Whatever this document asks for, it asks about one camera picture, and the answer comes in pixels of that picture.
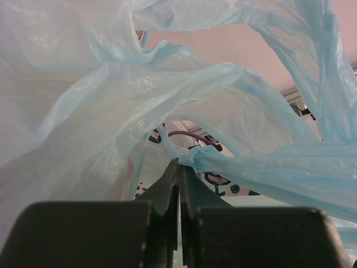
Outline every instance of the purple cable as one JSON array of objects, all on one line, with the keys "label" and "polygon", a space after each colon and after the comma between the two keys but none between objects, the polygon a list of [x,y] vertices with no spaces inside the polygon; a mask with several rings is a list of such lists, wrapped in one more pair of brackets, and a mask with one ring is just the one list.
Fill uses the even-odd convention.
[{"label": "purple cable", "polygon": [[203,141],[205,144],[207,145],[214,145],[214,142],[211,142],[209,140],[207,140],[206,138],[203,138],[197,134],[193,134],[191,132],[188,131],[181,131],[181,130],[177,130],[177,131],[172,131],[168,134],[169,137],[173,136],[173,135],[186,135],[186,136],[190,136],[192,138],[196,138],[200,141]]}]

